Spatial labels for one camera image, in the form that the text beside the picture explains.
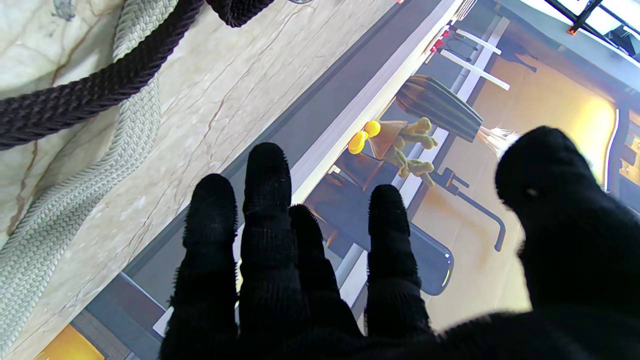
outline yellow ball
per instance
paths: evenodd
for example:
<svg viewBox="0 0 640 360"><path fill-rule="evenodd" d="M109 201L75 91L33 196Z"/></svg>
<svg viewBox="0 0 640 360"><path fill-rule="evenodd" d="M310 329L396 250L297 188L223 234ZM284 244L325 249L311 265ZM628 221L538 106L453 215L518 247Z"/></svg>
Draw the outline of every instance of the yellow ball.
<svg viewBox="0 0 640 360"><path fill-rule="evenodd" d="M380 134L380 123L377 121L370 121L364 126L364 131L369 134L369 137L372 138L378 134Z"/></svg>
<svg viewBox="0 0 640 360"><path fill-rule="evenodd" d="M358 131L349 141L348 149L351 154L358 154L364 149L364 143L369 138L369 134Z"/></svg>

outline rope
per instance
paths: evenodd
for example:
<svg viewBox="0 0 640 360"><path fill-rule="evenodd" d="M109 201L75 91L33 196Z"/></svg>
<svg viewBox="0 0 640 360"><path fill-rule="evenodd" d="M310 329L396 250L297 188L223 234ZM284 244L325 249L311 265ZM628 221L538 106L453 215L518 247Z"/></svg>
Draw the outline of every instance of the rope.
<svg viewBox="0 0 640 360"><path fill-rule="evenodd" d="M176 0L127 0L118 20L114 57L149 34ZM156 77L120 105L107 152L95 165L54 186L31 205L0 251L0 358L4 358L42 295L58 260L93 207L149 154L160 126Z"/></svg>
<svg viewBox="0 0 640 360"><path fill-rule="evenodd" d="M273 0L207 0L229 26L239 27ZM66 85L0 101L0 151L80 124L137 94L171 55L203 0L180 0L157 29L124 57Z"/></svg>

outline glove finger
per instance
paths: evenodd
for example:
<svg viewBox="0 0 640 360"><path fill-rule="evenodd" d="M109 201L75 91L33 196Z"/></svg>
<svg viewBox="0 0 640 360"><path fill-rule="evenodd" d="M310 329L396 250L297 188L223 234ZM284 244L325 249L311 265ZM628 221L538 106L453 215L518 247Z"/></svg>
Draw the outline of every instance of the glove finger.
<svg viewBox="0 0 640 360"><path fill-rule="evenodd" d="M244 189L240 291L241 337L274 347L308 324L291 230L291 178L282 150L262 143L251 153Z"/></svg>
<svg viewBox="0 0 640 360"><path fill-rule="evenodd" d="M300 285L307 297L312 324L362 336L351 309L340 298L333 267L324 257L323 235L316 218L304 205L292 206L289 217L298 242Z"/></svg>
<svg viewBox="0 0 640 360"><path fill-rule="evenodd" d="M369 336L411 338L431 333L409 241L409 221L398 190L380 185L369 205Z"/></svg>
<svg viewBox="0 0 640 360"><path fill-rule="evenodd" d="M173 314L161 359L182 359L185 351L197 354L202 344L207 344L207 352L213 349L218 355L234 351L237 293L232 245L236 218L231 184L219 174L203 178L187 211L182 240L187 251L176 276L170 301Z"/></svg>

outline black glove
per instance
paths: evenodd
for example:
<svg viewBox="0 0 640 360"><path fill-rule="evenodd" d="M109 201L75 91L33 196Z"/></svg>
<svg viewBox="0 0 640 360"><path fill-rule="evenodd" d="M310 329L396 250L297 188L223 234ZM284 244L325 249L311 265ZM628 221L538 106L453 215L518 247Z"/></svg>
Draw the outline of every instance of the black glove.
<svg viewBox="0 0 640 360"><path fill-rule="evenodd" d="M314 216L305 206L290 207L289 167L277 145L263 143L250 153L244 197L244 281L238 296L233 189L218 174L196 186L183 240L187 252L175 281L170 302L174 312L161 359L344 356L380 343L434 338L396 188L379 186L371 196L365 310L369 337L361 334L340 298Z"/></svg>

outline yellow light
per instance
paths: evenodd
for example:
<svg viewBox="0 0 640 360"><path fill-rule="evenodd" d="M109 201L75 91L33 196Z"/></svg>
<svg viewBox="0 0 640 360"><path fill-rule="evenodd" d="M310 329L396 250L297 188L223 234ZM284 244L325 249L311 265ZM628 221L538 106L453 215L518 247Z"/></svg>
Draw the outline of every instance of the yellow light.
<svg viewBox="0 0 640 360"><path fill-rule="evenodd" d="M604 184L608 148L616 126L616 109L609 101L594 96L577 106L576 112L578 121L567 132L591 162L598 183Z"/></svg>
<svg viewBox="0 0 640 360"><path fill-rule="evenodd" d="M447 280L449 279L449 274L451 273L451 269L447 270L447 276L444 277L444 281L442 282L442 286L444 286L444 284L447 283Z"/></svg>

